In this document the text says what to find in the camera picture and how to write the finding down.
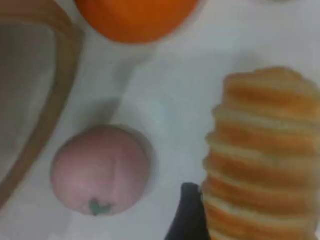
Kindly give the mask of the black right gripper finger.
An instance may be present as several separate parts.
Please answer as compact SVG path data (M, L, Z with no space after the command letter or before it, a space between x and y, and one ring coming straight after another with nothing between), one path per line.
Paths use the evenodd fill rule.
M209 240L203 194L199 185L181 185L180 201L165 240Z

